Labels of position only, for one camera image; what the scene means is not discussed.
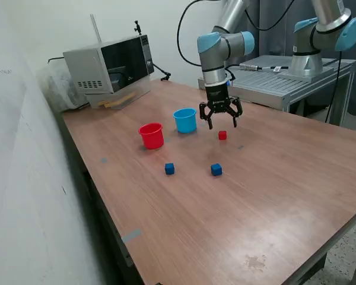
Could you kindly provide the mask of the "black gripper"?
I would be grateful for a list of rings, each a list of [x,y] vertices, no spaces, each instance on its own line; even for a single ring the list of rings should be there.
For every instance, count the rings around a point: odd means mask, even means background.
[[[227,83],[205,87],[207,103],[199,104],[199,116],[207,121],[209,129],[213,128],[211,116],[213,113],[228,113],[233,118],[233,125],[237,127],[237,118],[243,114],[241,101],[238,97],[229,97]]]

